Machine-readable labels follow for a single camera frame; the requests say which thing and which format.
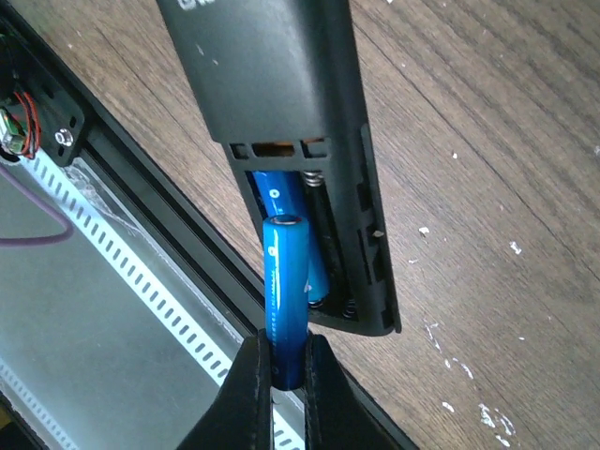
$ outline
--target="red wire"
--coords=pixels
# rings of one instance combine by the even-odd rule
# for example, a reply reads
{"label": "red wire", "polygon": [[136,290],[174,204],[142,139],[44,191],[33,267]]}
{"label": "red wire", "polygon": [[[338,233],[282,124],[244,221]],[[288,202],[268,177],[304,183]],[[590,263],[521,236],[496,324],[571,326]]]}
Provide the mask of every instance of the red wire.
{"label": "red wire", "polygon": [[27,100],[29,101],[29,105],[31,106],[31,111],[33,111],[34,114],[34,121],[36,123],[36,140],[35,140],[35,144],[34,144],[34,154],[32,156],[34,156],[36,154],[36,152],[39,149],[39,143],[41,142],[41,127],[39,126],[39,118],[38,118],[38,108],[36,107],[36,103],[34,102],[34,100],[31,98],[31,96],[25,92],[24,93],[25,98],[27,98]]}
{"label": "red wire", "polygon": [[25,144],[23,145],[23,150],[21,151],[21,154],[23,156],[26,156],[26,154],[29,152],[29,144],[31,143],[31,133],[32,133],[32,129],[31,129],[31,116],[29,115],[29,110],[25,106],[25,101],[19,95],[19,93],[15,92],[14,95],[19,100],[19,103],[21,103],[21,106],[22,106],[23,110],[25,111],[25,118],[26,118],[26,121],[27,121],[27,137],[25,139]]}

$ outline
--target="wooden surface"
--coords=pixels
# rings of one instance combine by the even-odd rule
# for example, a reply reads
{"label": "wooden surface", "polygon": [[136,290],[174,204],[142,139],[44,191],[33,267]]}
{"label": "wooden surface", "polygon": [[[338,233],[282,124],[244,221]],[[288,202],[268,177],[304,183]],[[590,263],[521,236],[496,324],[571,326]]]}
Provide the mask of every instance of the wooden surface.
{"label": "wooden surface", "polygon": [[[153,0],[13,3],[258,267]],[[325,334],[423,448],[600,448],[600,6],[352,11],[404,332]]]}

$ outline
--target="metal frame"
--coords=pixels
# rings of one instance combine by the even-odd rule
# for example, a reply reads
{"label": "metal frame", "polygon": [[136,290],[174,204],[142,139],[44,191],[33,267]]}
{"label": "metal frame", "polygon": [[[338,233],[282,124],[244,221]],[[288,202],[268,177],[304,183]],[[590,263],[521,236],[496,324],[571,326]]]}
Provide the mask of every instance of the metal frame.
{"label": "metal frame", "polygon": [[[80,108],[92,112],[79,156],[233,327],[243,337],[256,334],[264,327],[261,278],[5,0],[0,0],[0,21],[27,40],[45,69],[68,83],[67,90],[84,99]],[[346,375],[354,394],[400,448],[418,448],[352,374]]]}

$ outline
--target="wood grain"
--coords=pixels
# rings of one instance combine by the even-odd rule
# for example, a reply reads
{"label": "wood grain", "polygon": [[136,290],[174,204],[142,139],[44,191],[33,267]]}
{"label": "wood grain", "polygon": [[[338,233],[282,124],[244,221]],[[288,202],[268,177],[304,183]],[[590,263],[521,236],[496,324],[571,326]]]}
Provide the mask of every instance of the wood grain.
{"label": "wood grain", "polygon": [[[13,4],[260,268],[154,2]],[[423,448],[600,448],[600,7],[352,12],[405,328],[315,329]]]}

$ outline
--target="battery spring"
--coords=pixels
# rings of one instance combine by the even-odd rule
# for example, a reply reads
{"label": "battery spring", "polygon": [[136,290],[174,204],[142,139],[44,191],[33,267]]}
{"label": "battery spring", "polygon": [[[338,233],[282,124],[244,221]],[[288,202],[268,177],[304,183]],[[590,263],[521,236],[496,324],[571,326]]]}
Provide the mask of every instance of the battery spring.
{"label": "battery spring", "polygon": [[318,188],[325,182],[321,171],[304,171],[302,174],[304,175],[305,183],[311,188]]}

